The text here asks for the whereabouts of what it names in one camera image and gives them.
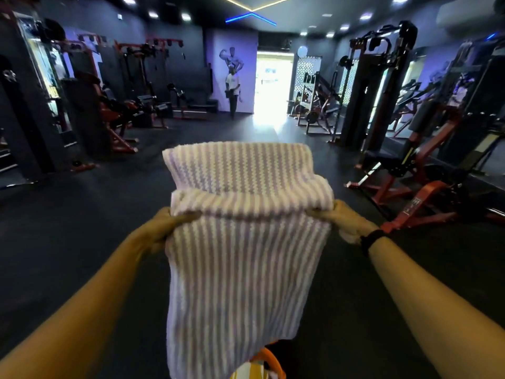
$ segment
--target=decorative lattice panel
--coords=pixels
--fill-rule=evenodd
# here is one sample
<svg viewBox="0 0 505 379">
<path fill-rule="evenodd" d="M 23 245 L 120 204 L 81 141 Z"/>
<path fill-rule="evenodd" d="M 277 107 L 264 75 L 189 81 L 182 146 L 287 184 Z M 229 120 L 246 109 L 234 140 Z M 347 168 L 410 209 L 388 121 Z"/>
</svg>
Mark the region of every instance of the decorative lattice panel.
<svg viewBox="0 0 505 379">
<path fill-rule="evenodd" d="M 321 59 L 322 57 L 313 56 L 301 57 L 298 59 L 298 63 L 296 64 L 296 77 L 294 79 L 293 99 L 296 99 L 296 94 L 298 92 L 301 93 L 304 88 L 305 73 L 312 75 L 319 71 L 321 68 Z"/>
<path fill-rule="evenodd" d="M 342 104 L 344 106 L 347 106 L 350 100 L 350 94 L 352 92 L 352 84 L 354 83 L 354 77 L 356 76 L 357 63 L 358 60 L 354 60 L 352 62 L 352 68 L 350 68 L 349 81 L 347 82 L 347 88 L 345 89 L 344 101 L 342 101 Z M 340 88 L 338 90 L 340 94 L 342 94 L 342 92 L 344 91 L 344 81 L 346 75 L 347 75 L 347 69 L 344 68 L 344 72 L 342 73 L 342 80 L 340 82 Z"/>
</svg>

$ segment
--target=bright entrance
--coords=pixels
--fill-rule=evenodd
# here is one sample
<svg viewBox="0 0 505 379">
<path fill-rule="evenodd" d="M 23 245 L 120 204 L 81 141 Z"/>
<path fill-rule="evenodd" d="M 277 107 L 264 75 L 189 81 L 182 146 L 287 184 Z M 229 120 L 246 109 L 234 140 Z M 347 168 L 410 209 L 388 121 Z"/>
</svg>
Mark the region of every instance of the bright entrance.
<svg viewBox="0 0 505 379">
<path fill-rule="evenodd" d="M 293 61 L 292 53 L 257 53 L 255 114 L 286 114 Z"/>
</svg>

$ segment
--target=black gym floor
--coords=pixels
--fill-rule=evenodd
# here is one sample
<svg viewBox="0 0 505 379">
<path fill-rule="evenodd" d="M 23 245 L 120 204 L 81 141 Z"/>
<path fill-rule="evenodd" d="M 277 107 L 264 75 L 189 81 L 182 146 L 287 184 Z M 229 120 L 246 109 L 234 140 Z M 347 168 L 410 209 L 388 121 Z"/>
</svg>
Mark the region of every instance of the black gym floor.
<svg viewBox="0 0 505 379">
<path fill-rule="evenodd" d="M 161 151 L 205 141 L 303 142 L 335 196 L 379 223 L 369 201 L 344 183 L 357 155 L 306 136 L 293 119 L 273 125 L 179 122 L 176 131 L 139 130 L 140 152 L 82 174 L 0 192 L 0 356 L 64 303 L 128 233 L 170 204 L 175 184 Z M 394 233 L 421 266 L 505 326 L 505 232 L 487 223 Z M 104 357 L 100 378 L 167 378 L 169 268 L 163 254 L 138 273 Z M 287 377 L 437 377 L 369 261 L 333 232 L 312 283 L 295 340 L 273 348 Z"/>
</svg>

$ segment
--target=towel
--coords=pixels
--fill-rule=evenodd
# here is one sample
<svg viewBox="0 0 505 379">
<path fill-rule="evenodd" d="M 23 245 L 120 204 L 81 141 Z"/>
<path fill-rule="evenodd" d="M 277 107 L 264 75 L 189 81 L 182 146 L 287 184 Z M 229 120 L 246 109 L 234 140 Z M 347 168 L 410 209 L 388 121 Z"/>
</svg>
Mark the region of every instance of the towel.
<svg viewBox="0 0 505 379">
<path fill-rule="evenodd" d="M 211 142 L 163 151 L 174 231 L 167 362 L 173 379 L 224 379 L 260 349 L 296 335 L 333 208 L 303 144 Z"/>
</svg>

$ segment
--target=black wristband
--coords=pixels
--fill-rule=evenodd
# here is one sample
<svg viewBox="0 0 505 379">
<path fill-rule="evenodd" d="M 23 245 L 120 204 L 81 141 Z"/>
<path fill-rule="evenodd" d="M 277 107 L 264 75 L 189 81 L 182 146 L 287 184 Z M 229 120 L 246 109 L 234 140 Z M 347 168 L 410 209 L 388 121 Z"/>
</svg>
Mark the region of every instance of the black wristband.
<svg viewBox="0 0 505 379">
<path fill-rule="evenodd" d="M 365 255 L 365 257 L 368 256 L 370 247 L 375 243 L 375 241 L 382 238 L 383 236 L 387 236 L 387 234 L 381 229 L 377 229 L 375 231 L 372 231 L 367 236 L 361 237 L 361 250 L 363 251 L 363 255 Z"/>
</svg>

